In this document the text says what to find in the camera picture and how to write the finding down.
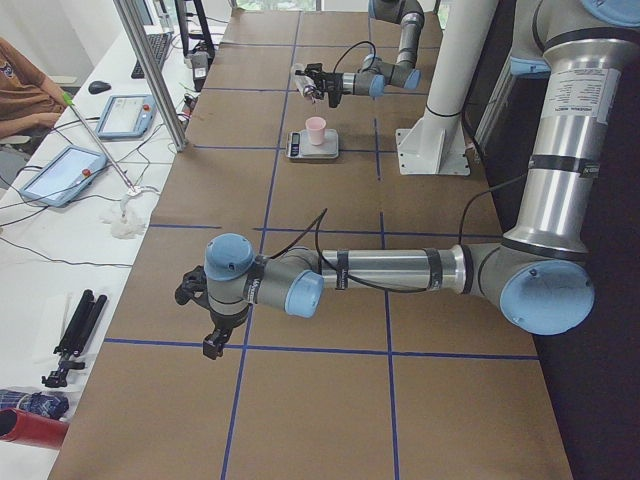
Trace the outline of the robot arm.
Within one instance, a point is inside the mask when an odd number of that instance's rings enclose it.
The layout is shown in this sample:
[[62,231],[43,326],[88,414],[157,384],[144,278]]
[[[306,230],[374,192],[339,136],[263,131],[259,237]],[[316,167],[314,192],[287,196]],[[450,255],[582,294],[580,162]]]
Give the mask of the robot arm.
[[291,67],[291,77],[302,97],[313,102],[327,99],[329,106],[336,108],[345,95],[377,98],[384,94],[387,86],[417,88],[421,72],[416,63],[425,23],[422,6],[417,1],[371,1],[368,12],[372,19],[400,26],[396,61],[383,61],[374,43],[367,40],[358,44],[370,46],[371,52],[355,72],[325,71],[320,63],[296,64]]
[[197,301],[214,325],[204,354],[222,355],[252,305],[308,318],[330,286],[481,296],[536,335],[561,334],[584,321],[595,293],[580,232],[619,78],[639,54],[639,5],[520,1],[511,52],[514,74],[545,73],[549,80],[518,219],[499,243],[406,251],[294,244],[263,256],[240,235],[220,235],[194,273]]

